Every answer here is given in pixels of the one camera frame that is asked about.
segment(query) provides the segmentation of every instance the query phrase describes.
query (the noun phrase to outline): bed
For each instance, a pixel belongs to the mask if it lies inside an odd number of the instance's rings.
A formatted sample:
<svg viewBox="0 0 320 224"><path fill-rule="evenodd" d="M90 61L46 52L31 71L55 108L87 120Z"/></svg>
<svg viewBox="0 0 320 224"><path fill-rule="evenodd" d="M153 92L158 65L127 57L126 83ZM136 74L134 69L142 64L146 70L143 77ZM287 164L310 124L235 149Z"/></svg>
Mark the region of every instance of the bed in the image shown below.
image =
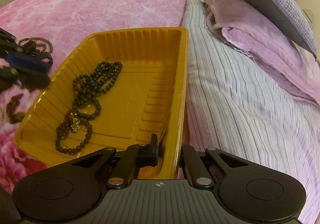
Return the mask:
<svg viewBox="0 0 320 224"><path fill-rule="evenodd" d="M203 0L16 0L0 9L0 27L18 39L50 40L51 73L90 33L186 27L188 116L183 142L199 151L217 147L295 177L308 194L300 221L315 223L320 209L319 110L291 99L248 57L221 43L209 32L205 17ZM36 95L19 87L0 95L0 185L8 192L26 174L46 167L12 142Z"/></svg>

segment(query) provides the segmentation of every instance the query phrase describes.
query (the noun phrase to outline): pink floral bedsheet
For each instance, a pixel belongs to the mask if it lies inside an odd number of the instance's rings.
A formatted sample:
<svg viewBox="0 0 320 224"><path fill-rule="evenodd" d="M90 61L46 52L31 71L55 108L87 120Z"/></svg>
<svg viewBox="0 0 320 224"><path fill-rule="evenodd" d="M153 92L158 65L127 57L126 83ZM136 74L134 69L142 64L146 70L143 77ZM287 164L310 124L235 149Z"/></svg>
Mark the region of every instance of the pink floral bedsheet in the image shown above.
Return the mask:
<svg viewBox="0 0 320 224"><path fill-rule="evenodd" d="M186 0L15 0L0 9L0 27L17 39L44 37L53 44L53 73L89 34L180 26ZM38 91L13 86L0 94L0 186L12 192L27 174L46 165L19 150L14 134Z"/></svg>

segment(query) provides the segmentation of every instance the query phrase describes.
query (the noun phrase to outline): black bead necklace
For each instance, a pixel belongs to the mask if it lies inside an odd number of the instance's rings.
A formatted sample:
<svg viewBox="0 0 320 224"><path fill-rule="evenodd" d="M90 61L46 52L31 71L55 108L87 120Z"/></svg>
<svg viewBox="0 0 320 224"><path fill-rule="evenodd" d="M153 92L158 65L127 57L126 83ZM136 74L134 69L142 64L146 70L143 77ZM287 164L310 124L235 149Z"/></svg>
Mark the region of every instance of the black bead necklace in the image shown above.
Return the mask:
<svg viewBox="0 0 320 224"><path fill-rule="evenodd" d="M64 121L57 127L56 149L58 152L76 154L89 143L92 135L92 125L89 123L89 120L94 120L100 115L101 111L97 97L107 93L113 87L121 69L122 63L120 61L114 63L102 61L90 75L83 74L73 80L72 86L77 95L72 102L72 109L65 114ZM110 83L103 88L104 84L108 81ZM78 108L84 108L89 102L95 105L95 112L90 115L80 113ZM73 149L62 148L60 145L61 140L67 137L69 130L76 133L80 129L80 125L87 127L87 134L83 142Z"/></svg>

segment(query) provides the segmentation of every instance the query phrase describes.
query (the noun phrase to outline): tray rim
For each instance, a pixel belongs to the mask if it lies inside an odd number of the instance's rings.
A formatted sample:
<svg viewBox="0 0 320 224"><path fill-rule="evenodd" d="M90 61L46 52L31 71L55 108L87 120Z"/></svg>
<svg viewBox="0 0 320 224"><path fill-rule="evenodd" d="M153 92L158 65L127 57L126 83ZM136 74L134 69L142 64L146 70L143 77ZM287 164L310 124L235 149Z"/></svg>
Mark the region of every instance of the tray rim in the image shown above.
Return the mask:
<svg viewBox="0 0 320 224"><path fill-rule="evenodd" d="M53 80L62 67L67 63L67 61L71 58L71 56L79 49L79 47L83 44L83 42L101 34L107 33L117 33L117 32L126 32L126 31L154 31L154 30L176 30L181 32L181 37L184 36L185 40L179 43L179 50L185 49L185 51L179 51L178 54L178 61L177 61L177 73L176 78L180 78L180 80L175 80L174 83L174 91L172 97L172 106L170 109L171 117L175 118L175 120L171 120L168 124L168 134L173 131L174 126L178 127L177 129L177 139L173 141L172 138L166 140L166 146L164 148L164 156L161 160L161 169L153 179L175 179L178 175L178 168L179 168L179 157L180 157L180 150L181 150L181 142L182 142L182 130L183 130L183 119L184 119L184 109L185 109L185 97L186 97L186 86L187 86L187 68L188 68L188 30L183 27L146 27L146 28L130 28L130 29L121 29L121 30L111 30L111 31L101 31L95 32L87 37L85 37L73 50L70 54L65 58L65 60L58 66L58 68L52 73L50 76L50 80ZM22 122L20 123L14 138L14 144L26 154L32 156L36 160L46 164L47 166L55 166L57 164L51 163L48 160L43 160L37 158L34 153L30 153L28 150L29 148L34 148L33 145L30 145L29 142L25 142L20 139L22 129L27 122L28 118L30 117L31 112L34 110L35 105L39 102L41 96L45 93L47 88L40 90L34 101L32 102L31 106L29 107L28 111L25 114ZM170 154L174 154L173 160L169 160Z"/></svg>

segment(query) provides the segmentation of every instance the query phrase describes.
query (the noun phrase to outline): gray pillow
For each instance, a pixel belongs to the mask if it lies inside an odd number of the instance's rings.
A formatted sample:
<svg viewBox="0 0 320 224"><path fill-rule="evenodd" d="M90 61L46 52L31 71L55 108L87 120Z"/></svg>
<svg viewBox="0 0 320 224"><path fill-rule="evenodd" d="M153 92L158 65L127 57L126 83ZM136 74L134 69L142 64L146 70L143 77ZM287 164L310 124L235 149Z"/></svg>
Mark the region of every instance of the gray pillow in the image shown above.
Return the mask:
<svg viewBox="0 0 320 224"><path fill-rule="evenodd" d="M316 58L311 28L294 0L246 0L266 16L281 32Z"/></svg>

